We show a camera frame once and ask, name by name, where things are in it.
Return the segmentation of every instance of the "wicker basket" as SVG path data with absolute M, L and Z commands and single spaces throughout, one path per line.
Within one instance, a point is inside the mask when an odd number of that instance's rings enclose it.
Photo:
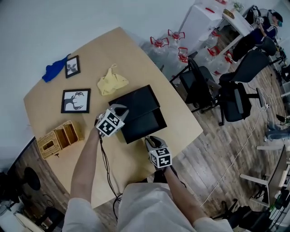
M 40 138 L 37 144 L 42 158 L 46 159 L 83 139 L 80 125 L 77 122 L 67 121 Z

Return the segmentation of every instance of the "deer silhouette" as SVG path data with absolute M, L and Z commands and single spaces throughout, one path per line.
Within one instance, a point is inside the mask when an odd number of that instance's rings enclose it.
M 72 96 L 71 98 L 68 99 L 64 99 L 64 109 L 66 108 L 66 105 L 69 103 L 72 103 L 73 108 L 75 110 L 79 110 L 81 109 L 83 106 L 75 106 L 74 104 L 76 104 L 77 102 L 73 102 L 74 99 L 76 99 L 76 96 L 83 96 L 82 92 L 76 92 L 76 94 L 74 96 Z

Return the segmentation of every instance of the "black cap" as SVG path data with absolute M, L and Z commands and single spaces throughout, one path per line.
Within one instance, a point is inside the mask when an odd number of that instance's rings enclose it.
M 283 17 L 278 12 L 273 12 L 273 16 L 275 16 L 280 22 L 283 22 Z

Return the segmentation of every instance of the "water bottle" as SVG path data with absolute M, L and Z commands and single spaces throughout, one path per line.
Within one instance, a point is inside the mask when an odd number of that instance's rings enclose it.
M 150 37 L 150 43 L 145 43 L 141 46 L 143 51 L 149 56 L 149 58 L 155 63 L 160 69 L 168 56 L 169 51 L 169 40 L 168 38 L 155 40 L 152 36 Z
M 204 46 L 208 48 L 213 48 L 218 43 L 218 37 L 220 37 L 220 35 L 215 30 L 213 30 L 213 32 L 209 35 L 208 39 L 205 41 Z
M 180 47 L 180 40 L 185 38 L 184 32 L 172 32 L 168 29 L 169 48 L 178 49 Z
M 178 51 L 177 55 L 176 53 L 169 53 L 167 63 L 162 71 L 169 81 L 188 65 L 188 49 L 179 47 Z
M 208 69 L 213 75 L 220 76 L 228 72 L 231 63 L 232 61 L 228 56 L 218 56 L 209 65 Z
M 201 67 L 208 67 L 210 62 L 219 54 L 219 49 L 217 47 L 203 48 L 201 49 L 196 56 L 193 58 L 196 64 Z

